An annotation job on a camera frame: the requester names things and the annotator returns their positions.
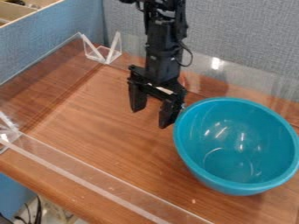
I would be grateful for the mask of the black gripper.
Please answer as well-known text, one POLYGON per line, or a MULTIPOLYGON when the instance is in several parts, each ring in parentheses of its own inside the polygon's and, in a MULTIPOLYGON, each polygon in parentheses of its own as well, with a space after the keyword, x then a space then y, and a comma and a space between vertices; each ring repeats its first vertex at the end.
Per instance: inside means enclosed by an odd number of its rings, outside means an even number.
POLYGON ((126 78, 129 105, 133 112, 145 108, 146 96, 162 102, 158 112, 158 127, 166 128, 182 109, 186 90, 173 77, 162 82, 150 79, 140 66, 130 65, 126 78))

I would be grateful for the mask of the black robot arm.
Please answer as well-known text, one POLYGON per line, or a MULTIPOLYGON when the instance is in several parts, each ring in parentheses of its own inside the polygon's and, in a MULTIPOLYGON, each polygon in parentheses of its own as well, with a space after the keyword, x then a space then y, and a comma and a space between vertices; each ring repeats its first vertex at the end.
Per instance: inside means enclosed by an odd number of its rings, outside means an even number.
POLYGON ((162 102, 158 127, 176 120, 182 109, 186 90, 177 81, 182 67, 182 43, 186 37, 185 0, 118 0, 134 4, 144 13, 145 63, 130 65, 126 79, 129 105, 133 112, 145 108, 146 96, 162 102))

